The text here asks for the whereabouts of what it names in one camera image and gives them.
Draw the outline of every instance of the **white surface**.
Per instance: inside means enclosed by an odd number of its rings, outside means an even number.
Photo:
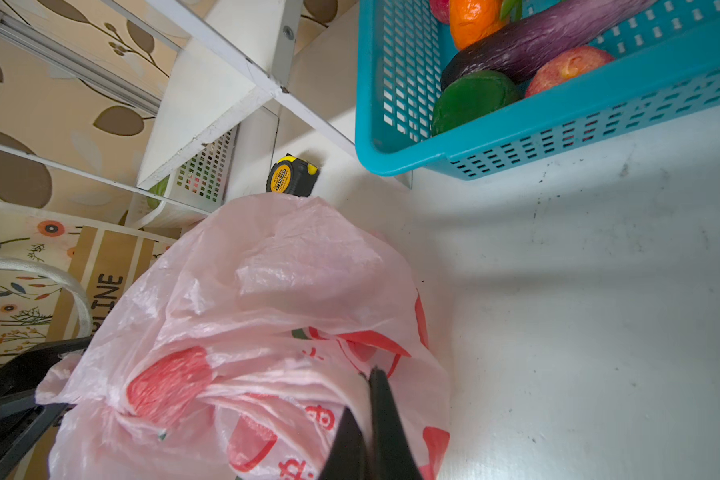
[[[346,134],[356,15],[290,85]],[[720,479],[720,107],[471,182],[417,170],[409,192],[289,112],[285,151],[417,271],[452,375],[441,480]]]
[[[224,203],[233,198],[266,192],[277,122],[277,116],[264,107],[240,122]]]
[[[266,72],[287,83],[293,40],[282,34],[284,14],[298,27],[300,0],[218,0],[205,21]],[[245,75],[192,38],[176,57],[139,171],[149,188],[271,98]]]

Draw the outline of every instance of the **tape measure label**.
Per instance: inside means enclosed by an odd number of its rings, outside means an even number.
[[[291,184],[291,168],[288,165],[280,165],[272,176],[269,187],[273,192],[282,194]]]

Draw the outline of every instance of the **orange flower print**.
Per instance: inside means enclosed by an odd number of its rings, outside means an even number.
[[[38,223],[38,231],[45,236],[64,235],[64,225],[56,220],[46,220]]]

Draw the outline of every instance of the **green vegetable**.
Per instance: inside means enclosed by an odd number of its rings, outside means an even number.
[[[482,71],[466,75],[449,85],[434,104],[432,135],[466,124],[521,98],[518,88],[505,74]]]
[[[166,194],[166,187],[168,187],[168,177],[163,178],[157,185],[150,188],[149,192],[154,195],[164,196]],[[161,203],[162,202],[156,198],[146,198],[146,204],[152,210],[157,208]]]
[[[504,0],[501,3],[499,19],[503,22],[507,17],[510,22],[516,22],[523,17],[523,0]]]

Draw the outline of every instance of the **black metal frame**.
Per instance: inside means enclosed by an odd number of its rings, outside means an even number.
[[[405,439],[384,370],[371,371],[371,451],[349,408],[338,424],[331,454],[318,480],[423,480]]]
[[[84,350],[90,339],[41,343],[0,367],[0,480],[7,477],[67,409],[39,406],[34,391],[62,354]]]

